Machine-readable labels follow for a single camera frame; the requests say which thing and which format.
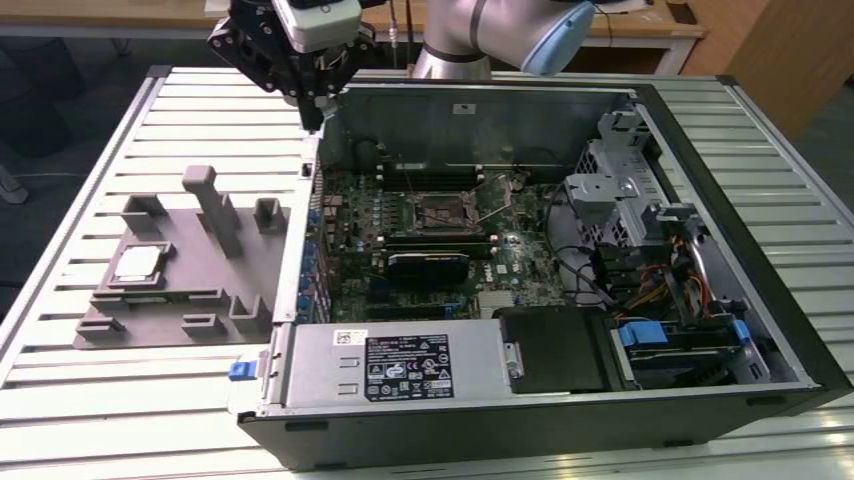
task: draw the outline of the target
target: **desk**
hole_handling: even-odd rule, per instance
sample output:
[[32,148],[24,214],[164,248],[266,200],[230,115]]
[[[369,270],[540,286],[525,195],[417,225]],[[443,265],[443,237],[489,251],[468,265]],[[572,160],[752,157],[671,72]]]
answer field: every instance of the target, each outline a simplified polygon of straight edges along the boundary
[[[363,75],[381,81],[400,73]],[[496,73],[496,78],[524,76]],[[560,75],[545,81],[655,85],[836,360],[854,371],[846,290],[854,284],[851,213],[739,89],[713,77]],[[185,86],[206,96],[181,97]],[[229,109],[250,124],[276,126],[277,140],[236,134],[204,140],[196,133],[168,142],[146,140],[145,129],[164,123],[234,125],[233,115],[216,115]],[[77,320],[125,230],[116,213],[128,193],[177,198],[185,166],[205,162],[220,172],[217,182],[228,185],[222,191],[233,195],[234,205],[270,195],[288,205],[292,190],[282,179],[297,169],[286,160],[301,151],[296,122],[294,110],[232,69],[174,68],[168,76],[145,79],[0,325],[0,469],[6,476],[489,480],[515,475],[547,480],[583,473],[603,480],[724,480],[766,478],[772,459],[787,472],[780,479],[844,477],[852,461],[843,449],[854,446],[854,396],[800,416],[762,420],[692,447],[407,467],[412,474],[400,467],[293,474],[226,411],[230,362],[264,345],[73,350]],[[205,157],[181,156],[181,151]],[[677,177],[671,181],[679,185]]]
[[[399,38],[405,38],[404,2],[397,5]],[[420,39],[425,2],[412,1],[412,27]],[[206,38],[217,17],[205,17],[204,0],[0,0],[1,36],[54,36],[85,38]],[[388,5],[365,11],[364,20],[377,31],[388,29]],[[655,73],[677,74],[693,43],[705,30],[676,23],[663,0],[649,9],[611,15],[608,23],[599,15],[585,47],[663,50]]]

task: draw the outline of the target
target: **warning label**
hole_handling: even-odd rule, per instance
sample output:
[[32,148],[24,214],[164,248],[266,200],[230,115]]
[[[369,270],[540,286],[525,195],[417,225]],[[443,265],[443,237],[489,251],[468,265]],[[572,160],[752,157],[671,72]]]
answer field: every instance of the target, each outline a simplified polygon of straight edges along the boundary
[[368,337],[364,359],[371,402],[453,397],[447,335]]

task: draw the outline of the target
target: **metal slat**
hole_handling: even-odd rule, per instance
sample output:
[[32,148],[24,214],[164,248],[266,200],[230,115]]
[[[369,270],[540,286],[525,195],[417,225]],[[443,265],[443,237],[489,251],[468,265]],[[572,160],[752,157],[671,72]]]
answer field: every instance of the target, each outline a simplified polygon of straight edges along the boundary
[[97,287],[97,284],[106,273],[108,265],[108,263],[81,263],[77,265],[66,265],[62,269],[62,275],[56,280],[56,286]]
[[[668,173],[673,188],[680,188],[681,179],[675,172]],[[712,175],[724,190],[762,188],[762,193],[767,193],[767,189],[806,188],[803,179],[792,172],[712,172]]]
[[100,240],[76,240],[68,244],[65,250],[72,261],[90,262],[90,261],[106,261],[112,258],[112,254],[118,248],[118,239],[100,239]]
[[[168,382],[180,388],[180,380]],[[188,397],[176,400],[178,403],[185,403],[186,398],[194,398],[192,392],[185,389],[180,392]],[[0,463],[160,455],[257,445],[237,428],[233,417],[225,412],[180,416],[146,415],[141,418],[9,427],[0,429],[0,444]]]
[[138,129],[136,140],[301,140],[298,125],[149,125]]
[[168,378],[176,376],[224,377],[233,359],[150,361],[126,364],[102,364],[61,367],[16,368],[6,382],[18,385],[46,382],[101,381],[120,379]]
[[727,92],[684,92],[675,90],[661,90],[664,102],[668,104],[679,102],[689,103],[735,103],[732,96]]
[[762,246],[851,243],[851,233],[839,225],[750,227],[750,232]]
[[142,125],[300,125],[298,113],[260,112],[148,112]]
[[754,128],[717,128],[717,127],[688,127],[683,128],[685,135],[692,141],[720,141],[720,142],[763,142],[764,134]]
[[276,458],[260,447],[216,450],[212,453],[160,453],[141,457],[117,457],[117,460],[97,462],[40,464],[22,469],[9,467],[4,473],[6,480],[65,480],[81,479],[140,479],[192,478],[216,475],[244,479],[250,472],[269,472],[276,480],[292,480],[294,474],[286,472]]
[[12,388],[0,390],[0,419],[204,411],[225,408],[226,398],[222,375]]
[[727,131],[732,128],[747,128],[755,131],[752,120],[743,113],[732,115],[676,115],[676,121],[683,128],[693,127],[725,127]]
[[854,313],[851,292],[847,290],[795,292],[794,296],[807,315],[840,315]]
[[121,162],[116,167],[116,173],[181,174],[190,165],[209,165],[216,169],[217,175],[226,173],[298,173],[301,166],[300,157],[134,157],[132,161]]
[[128,147],[130,157],[238,157],[298,155],[304,150],[297,140],[246,141],[142,141]]
[[[234,208],[252,208],[258,198],[274,198],[286,206],[292,193],[232,193],[228,195]],[[166,209],[198,208],[198,201],[189,193],[162,193],[157,199]],[[101,214],[117,214],[128,201],[128,195],[110,195],[97,204],[97,212]]]
[[157,98],[150,106],[152,111],[276,111],[292,112],[293,108],[281,98]]
[[[689,194],[681,186],[675,187],[675,192],[679,197],[679,201],[688,202]],[[791,190],[786,189],[733,189],[725,192],[727,199],[736,207],[755,207],[764,205],[782,206],[814,206],[820,205],[822,201],[815,194],[804,189],[796,188]]]
[[778,268],[776,273],[792,291],[854,288],[854,267]]
[[38,294],[38,309],[41,315],[82,315],[89,308],[92,290],[69,290]]
[[776,148],[770,143],[735,143],[735,142],[692,142],[700,157],[704,155],[727,155],[743,157],[748,155],[779,155]]
[[778,155],[770,156],[744,156],[736,157],[731,155],[701,155],[705,166],[712,171],[721,170],[779,170],[791,171],[791,166]]
[[[145,175],[113,177],[106,180],[110,193],[184,193],[182,175]],[[220,193],[293,190],[300,177],[288,174],[217,175],[213,185]]]
[[836,216],[823,206],[806,207],[736,207],[737,216],[748,226],[819,225],[836,223]]
[[[72,324],[64,327],[70,332]],[[48,367],[58,365],[93,365],[98,363],[148,362],[152,360],[189,360],[225,358],[257,353],[265,345],[214,345],[196,347],[133,348],[126,350],[58,350],[21,353],[16,367]]]
[[158,96],[161,98],[274,98],[284,101],[281,92],[265,92],[254,85],[169,85],[166,83],[160,89]]
[[826,255],[776,255],[768,256],[776,268],[803,267],[808,265],[854,265],[854,253]]

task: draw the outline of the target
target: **aluminum extrusion table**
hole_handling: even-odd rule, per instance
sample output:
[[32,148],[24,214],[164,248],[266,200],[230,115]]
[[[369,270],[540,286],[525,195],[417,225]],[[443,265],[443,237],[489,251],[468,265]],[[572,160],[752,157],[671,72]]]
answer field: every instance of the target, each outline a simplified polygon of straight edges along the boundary
[[[297,113],[234,70],[153,68],[0,328],[0,470],[10,478],[850,478],[854,397],[762,420],[707,445],[290,474],[226,412],[225,372],[257,345],[76,351],[78,317],[125,229],[126,195],[181,204],[209,163],[236,205],[293,197]],[[391,72],[363,72],[380,78]],[[501,74],[519,79],[519,74]],[[854,218],[736,86],[655,84],[846,370],[854,370]]]

